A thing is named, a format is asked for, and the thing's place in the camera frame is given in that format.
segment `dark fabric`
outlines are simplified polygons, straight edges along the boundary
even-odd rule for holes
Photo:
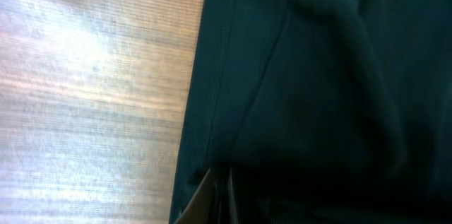
[[[170,220],[214,162],[443,218],[451,98],[452,0],[205,0]]]

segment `dark teal fabric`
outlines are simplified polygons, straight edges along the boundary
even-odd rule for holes
[[[170,220],[214,162],[440,218],[451,98],[452,0],[205,0]]]

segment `brown wooden floor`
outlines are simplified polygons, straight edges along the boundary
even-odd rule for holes
[[[167,223],[203,0],[0,0],[0,223]]]

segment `garment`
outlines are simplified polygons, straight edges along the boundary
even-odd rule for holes
[[[452,0],[205,0],[170,219],[215,162],[440,216],[451,98]]]

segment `wooden table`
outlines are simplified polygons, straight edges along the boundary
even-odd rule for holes
[[[0,223],[167,223],[203,0],[0,0]]]

